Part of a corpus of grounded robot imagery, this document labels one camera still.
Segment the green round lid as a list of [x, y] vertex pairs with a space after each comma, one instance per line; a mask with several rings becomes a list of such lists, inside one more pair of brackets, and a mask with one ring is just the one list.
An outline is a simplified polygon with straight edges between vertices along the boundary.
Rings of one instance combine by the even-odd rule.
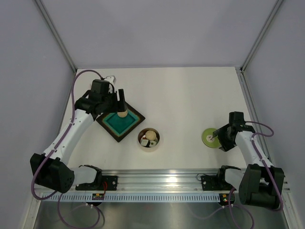
[[207, 128], [202, 133], [202, 142], [209, 148], [219, 148], [221, 146], [217, 137], [213, 137], [215, 128]]

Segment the steel round bowl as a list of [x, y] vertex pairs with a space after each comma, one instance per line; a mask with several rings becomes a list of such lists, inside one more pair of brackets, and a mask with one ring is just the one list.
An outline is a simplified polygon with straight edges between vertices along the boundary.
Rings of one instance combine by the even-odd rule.
[[139, 132], [137, 142], [141, 150], [150, 153], [159, 147], [160, 139], [160, 134], [156, 129], [145, 128]]

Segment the white rice triangle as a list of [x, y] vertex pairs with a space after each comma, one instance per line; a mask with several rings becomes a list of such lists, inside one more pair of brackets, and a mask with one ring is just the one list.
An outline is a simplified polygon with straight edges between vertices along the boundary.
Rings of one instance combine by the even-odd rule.
[[143, 147], [149, 147], [150, 141], [148, 139], [142, 139], [140, 141], [140, 145], [143, 146]]

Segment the sushi roll piece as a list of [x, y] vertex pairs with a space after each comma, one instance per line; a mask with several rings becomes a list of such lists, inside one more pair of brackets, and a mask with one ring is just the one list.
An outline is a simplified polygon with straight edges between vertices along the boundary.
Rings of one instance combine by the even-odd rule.
[[156, 141], [150, 141], [149, 147], [155, 147], [157, 144]]

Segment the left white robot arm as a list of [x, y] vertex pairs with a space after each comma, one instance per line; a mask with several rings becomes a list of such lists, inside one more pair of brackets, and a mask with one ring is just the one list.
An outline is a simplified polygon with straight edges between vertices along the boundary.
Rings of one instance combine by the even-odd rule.
[[115, 90], [115, 81], [114, 76], [96, 79], [90, 90], [78, 100], [73, 100], [70, 122], [42, 154], [34, 154], [30, 159], [33, 185], [41, 185], [60, 193], [66, 193], [76, 185], [87, 184], [93, 190], [102, 186], [101, 169], [88, 165], [68, 168], [68, 163], [80, 138], [99, 115], [124, 112], [127, 109], [124, 91]]

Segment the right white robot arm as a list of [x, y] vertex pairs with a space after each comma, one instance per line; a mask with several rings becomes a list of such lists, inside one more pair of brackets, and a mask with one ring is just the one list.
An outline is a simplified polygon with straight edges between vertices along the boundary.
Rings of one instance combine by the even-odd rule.
[[283, 210], [282, 188], [284, 171], [275, 167], [259, 146], [256, 136], [260, 135], [244, 119], [242, 112], [230, 112], [228, 124], [213, 132], [220, 143], [220, 149], [228, 152], [239, 147], [247, 165], [245, 172], [227, 168], [216, 177], [218, 187], [227, 189], [231, 185], [239, 193], [243, 205]]

